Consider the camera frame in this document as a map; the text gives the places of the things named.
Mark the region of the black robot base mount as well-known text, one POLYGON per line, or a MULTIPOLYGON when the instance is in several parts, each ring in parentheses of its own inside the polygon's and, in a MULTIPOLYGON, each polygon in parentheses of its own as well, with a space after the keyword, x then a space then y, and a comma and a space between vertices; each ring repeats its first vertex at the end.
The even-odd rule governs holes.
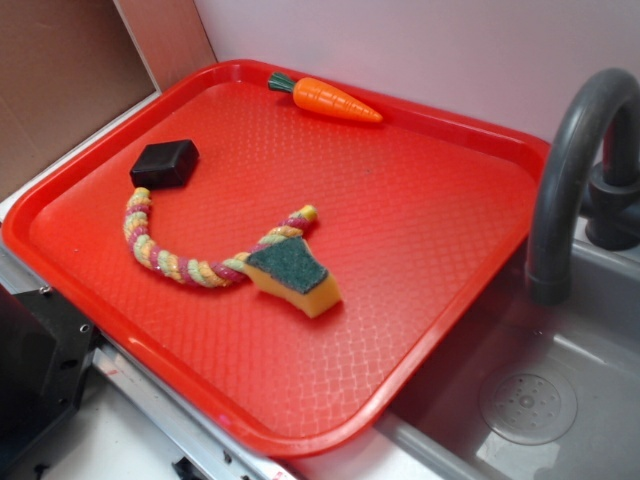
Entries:
POLYGON ((1 290, 3 451, 73 415, 94 339, 94 324, 61 294, 1 290))

